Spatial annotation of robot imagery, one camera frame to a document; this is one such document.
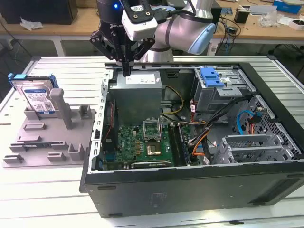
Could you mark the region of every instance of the blue hard drive label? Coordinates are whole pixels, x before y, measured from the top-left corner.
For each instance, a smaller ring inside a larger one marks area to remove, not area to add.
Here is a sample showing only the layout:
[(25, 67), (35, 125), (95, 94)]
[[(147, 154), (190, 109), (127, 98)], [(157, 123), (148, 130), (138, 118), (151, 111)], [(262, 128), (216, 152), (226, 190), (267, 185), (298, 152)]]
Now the blue hard drive label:
[(46, 89), (25, 89), (24, 95), (34, 110), (40, 114), (52, 114), (55, 108), (48, 99), (48, 91)]

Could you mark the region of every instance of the desk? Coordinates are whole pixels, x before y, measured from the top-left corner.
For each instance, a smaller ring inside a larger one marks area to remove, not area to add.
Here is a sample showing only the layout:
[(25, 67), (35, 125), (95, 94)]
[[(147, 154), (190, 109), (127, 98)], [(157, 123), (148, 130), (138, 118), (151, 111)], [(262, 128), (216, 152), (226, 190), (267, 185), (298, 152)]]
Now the desk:
[[(270, 5), (271, 3), (263, 2), (260, 0), (252, 0), (252, 2), (259, 5)], [(235, 9), (240, 5), (252, 5), (247, 2), (247, 0), (239, 0), (238, 2), (228, 2), (228, 1), (217, 1), (221, 7), (231, 7), (233, 15), (226, 15), (227, 19), (233, 20), (235, 16)], [(295, 14), (288, 14), (278, 11), (278, 13), (284, 16), (297, 18)], [(304, 31), (296, 31), (289, 26), (280, 25), (279, 27), (261, 27), (258, 24), (258, 20), (261, 16), (249, 15), (246, 24), (238, 24), (242, 31), (240, 35), (235, 39), (235, 43), (246, 43), (246, 44), (304, 44)], [(224, 26), (222, 24), (218, 25), (217, 32), (221, 34), (221, 38), (225, 34)], [(209, 47), (209, 54), (214, 55), (221, 38), (216, 36), (211, 40), (211, 45)]]
[[(19, 24), (9, 24), (6, 28), (16, 39), (52, 40), (58, 56), (65, 56), (62, 40), (89, 40), (92, 32), (98, 30), (99, 17), (93, 8), (79, 8), (78, 15), (71, 25), (43, 24), (44, 28), (26, 30)], [(0, 25), (0, 39), (10, 39)]]
[[(240, 0), (241, 4), (249, 4), (246, 0)], [(239, 3), (218, 1), (222, 7), (231, 7), (236, 9)], [(295, 31), (294, 29), (281, 25), (280, 27), (263, 28), (258, 25), (260, 16), (249, 15), (246, 24), (240, 24), (242, 28), (241, 34), (236, 38), (235, 43), (249, 43), (249, 44), (304, 44), (304, 31)], [(40, 39), (52, 40), (54, 42), (58, 56), (65, 56), (64, 48), (61, 45), (62, 40), (89, 40), (93, 31), (98, 29), (99, 17), (96, 15), (93, 8), (79, 8), (78, 16), (72, 25), (52, 25), (44, 24), (43, 29), (28, 31), (19, 24), (6, 25), (7, 29), (17, 39)], [(224, 28), (220, 24), (216, 33), (211, 40), (208, 55), (215, 55), (216, 48), (224, 37)], [(10, 36), (0, 26), (0, 39), (10, 39)]]
[[(181, 56), (174, 60), (249, 62), (277, 96), (291, 94), (285, 98), (286, 104), (293, 102), (293, 94), (299, 96), (304, 91), (301, 83), (277, 60), (264, 56)], [(59, 86), (65, 90), (64, 99), (72, 109), (77, 109), (80, 104), (90, 104), (96, 108), (94, 105), (99, 102), (100, 79), (108, 62), (106, 57), (44, 57), (31, 61), (23, 73), (31, 76), (41, 76), (41, 72), (45, 75), (54, 73)], [(79, 65), (81, 72), (75, 68)], [(22, 113), (25, 106), (14, 89), (0, 104), (0, 159), (9, 152), (10, 140), (16, 136), (25, 118)], [(304, 224), (304, 187), (273, 206), (102, 219), (89, 195), (78, 191), (81, 172), (82, 167), (79, 166), (3, 169), (0, 165), (0, 227), (218, 228), (230, 226), (229, 221), (232, 220), (245, 223), (237, 225), (237, 228), (291, 228)]]

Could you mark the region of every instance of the blue cable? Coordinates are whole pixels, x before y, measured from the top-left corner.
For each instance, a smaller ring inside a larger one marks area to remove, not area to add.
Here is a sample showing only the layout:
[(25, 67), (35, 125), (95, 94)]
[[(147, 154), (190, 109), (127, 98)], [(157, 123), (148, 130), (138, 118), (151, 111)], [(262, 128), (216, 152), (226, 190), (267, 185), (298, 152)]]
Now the blue cable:
[(226, 55), (228, 54), (228, 47), (229, 47), (229, 34), (226, 41), (226, 53), (225, 53)]
[(248, 113), (248, 114), (254, 116), (253, 112), (248, 111), (248, 110), (244, 110), (237, 115), (237, 128), (238, 128), (238, 131), (240, 134), (244, 134), (241, 123), (240, 123), (240, 118), (243, 113)]

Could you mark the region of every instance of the blue box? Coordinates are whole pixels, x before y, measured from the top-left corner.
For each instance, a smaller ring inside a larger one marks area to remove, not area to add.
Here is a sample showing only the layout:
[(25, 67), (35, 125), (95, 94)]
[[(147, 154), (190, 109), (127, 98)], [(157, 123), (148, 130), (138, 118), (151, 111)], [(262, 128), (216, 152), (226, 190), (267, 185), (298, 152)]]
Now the blue box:
[(286, 13), (298, 14), (301, 9), (301, 5), (289, 5), (280, 0), (274, 0), (274, 6), (277, 6), (277, 11), (282, 11)]

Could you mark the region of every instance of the wooden table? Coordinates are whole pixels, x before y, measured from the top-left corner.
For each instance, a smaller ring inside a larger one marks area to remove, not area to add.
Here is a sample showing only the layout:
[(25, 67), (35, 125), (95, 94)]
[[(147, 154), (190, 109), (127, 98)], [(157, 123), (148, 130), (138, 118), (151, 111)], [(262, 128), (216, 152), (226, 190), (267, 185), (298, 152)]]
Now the wooden table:
[[(89, 40), (92, 32), (98, 30), (99, 17), (93, 8), (78, 8), (78, 15), (71, 25), (43, 24), (44, 28), (26, 30), (19, 24), (6, 24), (6, 28), (16, 39), (52, 40), (58, 56), (65, 56), (62, 40)], [(9, 39), (0, 25), (0, 39)]]
[[(258, 5), (272, 5), (271, 3), (263, 2), (260, 0), (252, 0), (252, 2)], [(239, 0), (238, 2), (228, 2), (218, 0), (217, 3), (221, 7), (231, 7), (233, 10), (233, 15), (226, 15), (227, 19), (233, 20), (236, 9), (240, 5), (253, 5), (247, 0)], [(286, 17), (298, 18), (298, 15), (289, 14), (278, 11), (279, 14), (283, 14)], [(296, 31), (289, 26), (281, 25), (279, 27), (261, 27), (258, 23), (258, 20), (261, 16), (249, 15), (245, 24), (238, 24), (241, 27), (240, 35), (235, 39), (235, 43), (247, 43), (247, 44), (295, 44), (303, 45), (304, 44), (304, 31)], [(234, 26), (232, 22), (228, 22), (229, 26)], [(225, 30), (222, 24), (218, 25), (217, 32), (220, 34), (220, 38), (214, 36), (211, 40), (211, 45), (209, 46), (209, 54), (214, 55), (218, 47), (218, 44), (221, 42)]]
[[(252, 0), (258, 4), (265, 4), (259, 0)], [(247, 0), (236, 2), (218, 1), (222, 7), (231, 7), (233, 10), (239, 7), (239, 4), (248, 5)], [(296, 17), (292, 14), (284, 14), (289, 17)], [(259, 26), (260, 16), (249, 15), (246, 24), (240, 24), (241, 34), (235, 40), (235, 43), (256, 43), (256, 44), (304, 44), (304, 31), (295, 31), (292, 28), (281, 25), (280, 27)], [(64, 48), (61, 45), (62, 40), (89, 40), (93, 31), (98, 29), (99, 17), (93, 8), (79, 8), (78, 16), (71, 25), (52, 25), (44, 24), (44, 28), (28, 31), (19, 24), (6, 25), (7, 29), (17, 39), (40, 39), (52, 40), (54, 42), (58, 56), (65, 56)], [(224, 28), (221, 24), (211, 40), (208, 55), (214, 55), (218, 44), (224, 37)], [(0, 26), (0, 39), (10, 39), (10, 36)]]

